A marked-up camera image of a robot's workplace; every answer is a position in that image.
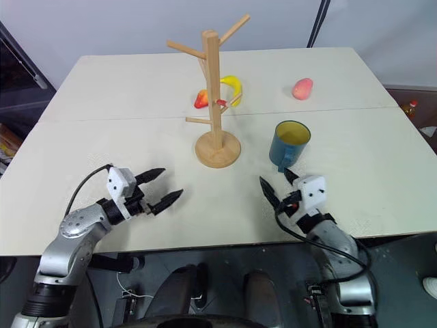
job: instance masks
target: pink peach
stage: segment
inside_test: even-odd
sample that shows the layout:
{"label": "pink peach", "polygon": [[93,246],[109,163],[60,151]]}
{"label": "pink peach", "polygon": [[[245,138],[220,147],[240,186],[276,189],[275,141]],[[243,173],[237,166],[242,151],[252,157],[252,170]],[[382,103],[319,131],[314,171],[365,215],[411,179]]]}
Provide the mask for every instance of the pink peach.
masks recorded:
{"label": "pink peach", "polygon": [[292,95],[298,100],[308,99],[311,89],[313,88],[313,80],[306,78],[297,81],[292,90]]}

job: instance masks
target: wooden mug tree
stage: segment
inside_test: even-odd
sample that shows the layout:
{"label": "wooden mug tree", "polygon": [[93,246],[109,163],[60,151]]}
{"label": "wooden mug tree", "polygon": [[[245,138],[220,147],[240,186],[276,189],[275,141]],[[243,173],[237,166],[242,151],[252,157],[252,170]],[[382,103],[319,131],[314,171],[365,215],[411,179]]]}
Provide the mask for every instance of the wooden mug tree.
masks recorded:
{"label": "wooden mug tree", "polygon": [[211,29],[203,31],[203,52],[170,40],[167,41],[167,46],[197,57],[203,75],[205,76],[210,119],[186,118],[186,121],[209,124],[211,126],[211,131],[202,135],[197,140],[195,147],[197,158],[204,165],[209,167],[227,167],[231,165],[241,153],[241,145],[238,139],[231,133],[223,131],[221,128],[221,114],[223,114],[233,102],[241,98],[242,94],[236,95],[230,101],[224,101],[220,98],[219,47],[250,18],[248,14],[244,15],[228,32],[223,34],[221,38],[219,38],[217,32]]}

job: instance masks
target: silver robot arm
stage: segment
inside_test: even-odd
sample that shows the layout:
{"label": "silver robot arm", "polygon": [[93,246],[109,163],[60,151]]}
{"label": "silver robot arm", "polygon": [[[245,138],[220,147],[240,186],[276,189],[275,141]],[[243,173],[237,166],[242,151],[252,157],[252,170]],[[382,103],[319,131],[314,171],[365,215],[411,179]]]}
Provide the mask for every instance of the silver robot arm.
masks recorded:
{"label": "silver robot arm", "polygon": [[[326,201],[324,177],[299,178],[288,169],[285,170],[285,177],[294,191],[284,200],[279,201],[274,189],[260,178],[262,190],[275,208],[279,226],[296,238],[313,243],[312,252],[324,279],[322,285],[332,319],[324,327],[349,327],[351,323],[355,324],[354,327],[377,327],[369,276],[362,265],[353,261],[357,259],[360,262],[356,241],[341,230],[330,215],[319,211]],[[296,226],[307,235],[306,238],[293,231]]]}
{"label": "silver robot arm", "polygon": [[133,176],[129,169],[109,168],[107,188],[112,200],[101,199],[66,215],[58,235],[42,254],[33,289],[12,328],[68,327],[68,312],[82,282],[96,244],[112,227],[139,213],[157,215],[172,205],[182,190],[166,195],[155,205],[143,202],[139,185],[155,179],[164,169]]}

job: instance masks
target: banana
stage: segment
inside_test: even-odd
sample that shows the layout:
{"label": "banana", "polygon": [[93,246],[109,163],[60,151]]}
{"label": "banana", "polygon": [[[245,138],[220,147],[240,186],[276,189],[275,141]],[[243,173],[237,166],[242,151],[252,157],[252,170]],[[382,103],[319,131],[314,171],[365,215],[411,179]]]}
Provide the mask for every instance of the banana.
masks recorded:
{"label": "banana", "polygon": [[[232,98],[235,97],[237,94],[243,92],[240,80],[237,77],[235,77],[234,75],[228,75],[227,77],[221,78],[220,83],[224,83],[224,84],[230,86],[234,90],[234,94],[232,95]],[[231,104],[231,106],[232,107],[238,106],[238,104],[240,104],[240,101],[241,101],[241,98],[237,99],[236,101],[234,101]]]}

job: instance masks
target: red clip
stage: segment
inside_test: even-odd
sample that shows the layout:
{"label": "red clip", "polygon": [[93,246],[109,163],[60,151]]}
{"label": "red clip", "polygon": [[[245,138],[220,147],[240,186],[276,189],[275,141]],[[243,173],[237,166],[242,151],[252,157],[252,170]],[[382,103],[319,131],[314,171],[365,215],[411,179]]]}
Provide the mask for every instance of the red clip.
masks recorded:
{"label": "red clip", "polygon": [[216,103],[220,106],[226,106],[226,100],[223,99],[217,99]]}

